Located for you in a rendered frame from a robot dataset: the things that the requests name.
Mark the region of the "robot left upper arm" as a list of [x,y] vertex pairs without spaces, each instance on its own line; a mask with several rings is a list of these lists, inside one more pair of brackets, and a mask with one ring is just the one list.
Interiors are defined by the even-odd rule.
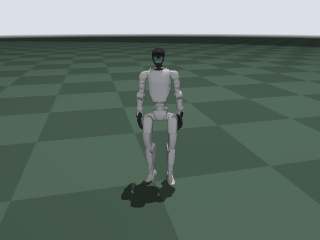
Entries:
[[176,70],[169,70],[170,77],[173,79],[173,88],[174,88],[174,93],[173,96],[175,99],[182,98],[182,92],[180,91],[180,77],[179,73]]

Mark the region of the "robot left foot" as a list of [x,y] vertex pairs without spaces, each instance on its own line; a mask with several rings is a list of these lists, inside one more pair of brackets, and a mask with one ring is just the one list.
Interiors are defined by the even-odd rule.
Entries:
[[171,174],[171,172],[168,175],[168,171],[167,171],[166,177],[167,177],[167,182],[168,182],[169,185],[173,186],[173,185],[176,184],[175,179],[173,177],[173,174]]

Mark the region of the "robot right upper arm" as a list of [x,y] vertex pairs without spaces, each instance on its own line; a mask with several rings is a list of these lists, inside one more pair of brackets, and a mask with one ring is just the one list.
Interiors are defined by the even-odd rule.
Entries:
[[144,99],[146,97],[146,93],[145,93],[146,81],[145,81],[145,79],[147,79],[147,74],[148,74],[148,70],[142,71],[139,75],[139,83],[138,83],[139,91],[137,93],[138,99]]

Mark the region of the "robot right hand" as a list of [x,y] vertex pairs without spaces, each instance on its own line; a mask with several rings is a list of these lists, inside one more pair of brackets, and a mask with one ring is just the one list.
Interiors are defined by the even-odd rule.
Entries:
[[139,112],[138,116],[136,115],[136,117],[137,117],[137,122],[138,122],[139,127],[143,130],[143,125],[142,125],[142,121],[141,121],[142,113]]

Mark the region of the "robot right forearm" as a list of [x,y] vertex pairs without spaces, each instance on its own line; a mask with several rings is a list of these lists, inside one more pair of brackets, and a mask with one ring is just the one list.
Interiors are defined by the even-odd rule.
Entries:
[[136,102],[137,102],[137,105],[136,105],[136,115],[138,116],[138,113],[142,113],[143,115],[143,102],[144,100],[143,99],[140,99],[140,98],[137,98],[137,94],[136,94]]

